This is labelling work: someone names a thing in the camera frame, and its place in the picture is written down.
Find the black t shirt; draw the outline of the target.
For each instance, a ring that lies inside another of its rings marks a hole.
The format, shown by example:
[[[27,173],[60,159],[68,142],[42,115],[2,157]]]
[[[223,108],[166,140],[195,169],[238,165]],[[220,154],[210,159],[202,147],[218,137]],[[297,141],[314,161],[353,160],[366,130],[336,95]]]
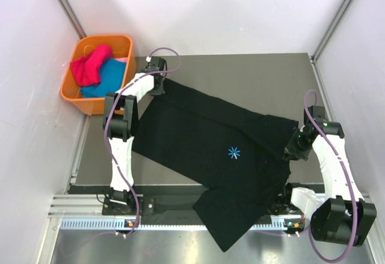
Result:
[[[164,81],[140,118],[132,149],[206,189],[194,210],[222,251],[273,205],[289,175],[295,120],[263,115]]]

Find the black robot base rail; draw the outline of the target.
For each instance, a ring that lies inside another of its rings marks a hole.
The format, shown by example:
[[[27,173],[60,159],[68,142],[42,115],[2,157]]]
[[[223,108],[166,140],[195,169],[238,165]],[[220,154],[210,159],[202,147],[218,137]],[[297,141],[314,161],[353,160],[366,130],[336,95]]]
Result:
[[[324,192],[324,185],[320,183],[289,183],[283,188],[275,202],[268,208],[265,215],[298,215],[297,208],[290,206],[290,196],[293,188],[309,188],[317,194]],[[140,215],[150,217],[154,215],[163,215],[166,212],[186,212],[196,221],[199,220],[194,212],[193,204],[206,191],[201,185],[138,185],[136,192],[140,203]],[[68,190],[70,195],[89,195],[102,205],[102,215],[134,215],[135,200],[129,196],[129,203],[122,204],[118,201],[106,199],[109,197],[109,187],[70,185]]]

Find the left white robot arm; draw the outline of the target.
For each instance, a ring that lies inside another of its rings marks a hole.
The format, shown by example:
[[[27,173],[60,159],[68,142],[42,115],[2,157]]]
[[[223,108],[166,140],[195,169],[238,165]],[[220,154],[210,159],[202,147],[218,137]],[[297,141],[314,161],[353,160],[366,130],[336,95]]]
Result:
[[[161,57],[146,58],[144,70],[122,89],[105,97],[103,129],[112,159],[112,179],[105,196],[104,215],[133,215],[137,203],[132,192],[132,144],[138,130],[138,102],[143,96],[164,93],[167,62]]]

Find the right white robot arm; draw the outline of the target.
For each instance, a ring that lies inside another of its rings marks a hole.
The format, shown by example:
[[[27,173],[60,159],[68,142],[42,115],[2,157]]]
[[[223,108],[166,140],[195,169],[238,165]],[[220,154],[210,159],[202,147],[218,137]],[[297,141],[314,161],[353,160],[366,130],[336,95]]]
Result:
[[[345,134],[338,122],[327,120],[325,108],[312,105],[304,110],[304,125],[295,130],[285,148],[285,158],[307,160],[315,152],[324,181],[325,199],[314,190],[295,186],[280,199],[287,213],[297,210],[310,220],[316,241],[348,244],[355,232],[353,246],[363,245],[377,216],[372,203],[365,202],[358,190],[345,153]]]

